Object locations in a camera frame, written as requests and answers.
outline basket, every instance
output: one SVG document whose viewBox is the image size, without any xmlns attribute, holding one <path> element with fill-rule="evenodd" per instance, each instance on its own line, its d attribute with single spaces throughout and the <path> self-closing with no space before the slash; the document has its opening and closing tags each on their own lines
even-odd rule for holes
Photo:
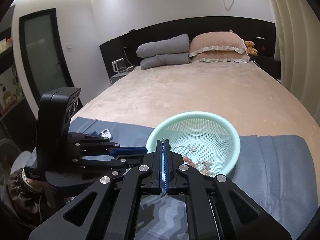
<svg viewBox="0 0 320 240">
<path fill-rule="evenodd" d="M 148 138 L 148 153 L 156 151 L 156 141 L 162 138 L 169 139 L 172 152 L 187 156 L 195 164 L 210 160 L 211 165 L 206 168 L 210 169 L 211 177 L 228 175 L 240 153 L 239 135 L 232 124 L 207 112 L 182 113 L 162 122 Z M 198 164 L 196 168 L 203 171 L 204 165 Z"/>
</svg>

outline black door frame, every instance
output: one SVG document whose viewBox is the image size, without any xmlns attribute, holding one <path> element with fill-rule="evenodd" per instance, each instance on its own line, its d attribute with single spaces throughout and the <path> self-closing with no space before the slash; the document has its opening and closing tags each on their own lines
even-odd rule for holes
<svg viewBox="0 0 320 240">
<path fill-rule="evenodd" d="M 40 104 L 40 93 L 38 91 L 38 88 L 36 86 L 36 82 L 33 78 L 29 59 L 28 59 L 28 54 L 27 54 L 27 46 L 26 46 L 26 38 L 25 38 L 25 22 L 27 20 L 30 20 L 32 18 L 36 18 L 39 16 L 43 15 L 49 15 L 51 19 L 51 27 L 52 27 L 52 34 L 53 34 L 53 41 L 54 45 L 56 48 L 57 53 L 59 54 L 59 59 L 61 59 L 59 65 L 61 67 L 63 76 L 66 80 L 67 86 L 68 87 L 74 87 L 73 81 L 71 79 L 67 62 L 65 60 L 62 46 L 61 46 L 61 41 L 60 41 L 60 36 L 59 36 L 59 29 L 58 29 L 58 22 L 57 22 L 57 13 L 55 8 L 47 9 L 47 10 L 42 10 L 34 13 L 30 13 L 27 15 L 24 15 L 20 17 L 19 19 L 19 39 L 20 39 L 20 51 L 21 51 L 21 57 L 22 57 L 22 63 L 23 67 L 27 76 L 27 80 L 31 89 L 31 92 L 33 94 L 34 99 L 36 100 L 36 103 Z M 78 108 L 82 108 L 82 103 L 80 99 L 78 100 Z"/>
</svg>

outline curtain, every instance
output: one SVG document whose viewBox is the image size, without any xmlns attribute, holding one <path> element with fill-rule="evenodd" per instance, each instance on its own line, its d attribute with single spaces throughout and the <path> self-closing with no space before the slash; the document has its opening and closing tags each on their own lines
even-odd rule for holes
<svg viewBox="0 0 320 240">
<path fill-rule="evenodd" d="M 320 125 L 320 22 L 306 0 L 271 0 L 282 85 Z"/>
</svg>

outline silver bolt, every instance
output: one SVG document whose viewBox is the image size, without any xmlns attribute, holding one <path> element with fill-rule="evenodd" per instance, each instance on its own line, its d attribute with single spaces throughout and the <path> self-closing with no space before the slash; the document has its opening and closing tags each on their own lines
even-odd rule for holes
<svg viewBox="0 0 320 240">
<path fill-rule="evenodd" d="M 110 182 L 110 177 L 108 177 L 108 176 L 103 176 L 101 179 L 100 179 L 100 182 L 102 183 L 102 184 L 107 184 L 107 183 L 109 183 Z"/>
<path fill-rule="evenodd" d="M 189 169 L 189 166 L 186 164 L 179 165 L 179 170 L 181 171 L 187 171 Z"/>
<path fill-rule="evenodd" d="M 149 170 L 148 165 L 141 165 L 141 166 L 139 167 L 139 171 L 147 171 L 147 170 Z"/>
<path fill-rule="evenodd" d="M 217 176 L 217 181 L 218 182 L 225 182 L 227 180 L 226 176 L 223 175 L 218 175 Z"/>
</svg>

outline door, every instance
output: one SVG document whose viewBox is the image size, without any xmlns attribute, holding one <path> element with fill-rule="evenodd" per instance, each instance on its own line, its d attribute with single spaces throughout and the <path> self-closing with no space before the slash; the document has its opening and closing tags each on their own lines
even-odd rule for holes
<svg viewBox="0 0 320 240">
<path fill-rule="evenodd" d="M 21 17 L 19 32 L 23 66 L 37 104 L 50 90 L 74 87 L 62 52 L 56 9 Z"/>
</svg>

